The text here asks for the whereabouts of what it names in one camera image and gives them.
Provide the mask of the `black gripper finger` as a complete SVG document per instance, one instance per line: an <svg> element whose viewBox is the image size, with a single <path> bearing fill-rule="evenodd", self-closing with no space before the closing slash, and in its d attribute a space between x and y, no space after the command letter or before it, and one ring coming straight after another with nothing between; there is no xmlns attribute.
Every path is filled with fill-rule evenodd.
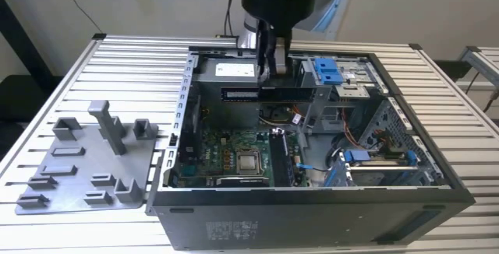
<svg viewBox="0 0 499 254"><path fill-rule="evenodd" d="M286 37L276 38L275 45L275 73L286 75L288 72L287 60L290 52L290 41Z"/></svg>
<svg viewBox="0 0 499 254"><path fill-rule="evenodd" d="M258 21L256 27L256 64L259 67L258 81L259 85L264 85L266 81L270 79L272 66L274 66L274 56L271 52L274 51L274 40L271 26L264 20Z"/></svg>

